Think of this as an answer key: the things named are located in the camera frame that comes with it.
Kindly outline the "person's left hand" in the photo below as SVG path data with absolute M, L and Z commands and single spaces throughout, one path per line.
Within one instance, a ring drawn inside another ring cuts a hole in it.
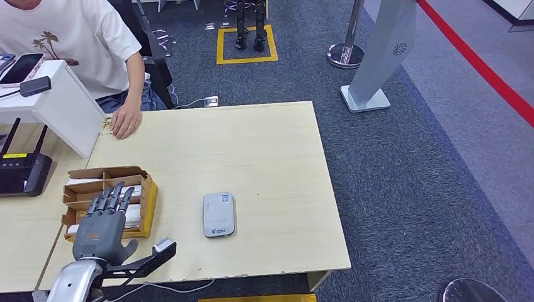
M 141 99 L 137 97 L 126 97 L 111 118 L 111 132 L 118 139 L 124 139 L 133 134 L 142 121 L 142 111 L 140 110 Z

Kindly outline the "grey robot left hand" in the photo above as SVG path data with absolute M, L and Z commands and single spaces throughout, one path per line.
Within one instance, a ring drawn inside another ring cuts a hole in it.
M 111 266 L 122 265 L 137 250 L 138 241 L 122 245 L 130 198 L 135 191 L 122 191 L 123 182 L 106 188 L 90 202 L 76 232 L 72 254 L 75 260 L 96 259 Z

